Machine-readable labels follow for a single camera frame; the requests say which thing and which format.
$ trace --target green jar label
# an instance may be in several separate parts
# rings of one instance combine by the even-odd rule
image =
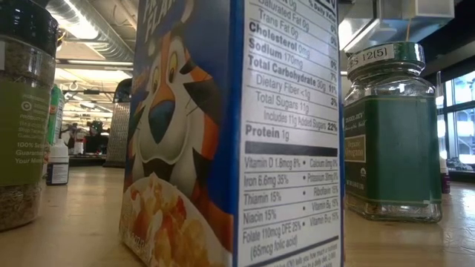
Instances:
[[[344,109],[346,192],[374,204],[440,203],[433,96],[366,96]]]
[[[0,186],[38,182],[42,174],[50,91],[0,82]]]

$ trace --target spice jar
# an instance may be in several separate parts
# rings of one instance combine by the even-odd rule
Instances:
[[[347,207],[369,220],[442,218],[433,86],[422,46],[376,45],[348,59],[344,100]]]
[[[29,0],[0,0],[0,231],[38,214],[58,23]]]

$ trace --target wooden countertop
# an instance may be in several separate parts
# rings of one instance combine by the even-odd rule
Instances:
[[[33,223],[0,233],[1,267],[143,267],[117,234],[123,169],[72,168],[47,187]],[[345,214],[346,267],[474,267],[475,185],[453,183],[439,224]]]

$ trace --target cereal box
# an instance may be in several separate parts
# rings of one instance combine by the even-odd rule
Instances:
[[[342,266],[337,14],[140,1],[119,232],[147,266]]]

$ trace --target silver jar lid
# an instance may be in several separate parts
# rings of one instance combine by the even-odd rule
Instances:
[[[357,53],[348,59],[348,77],[353,80],[374,67],[410,65],[417,72],[425,68],[424,50],[414,42],[391,42],[378,44]]]

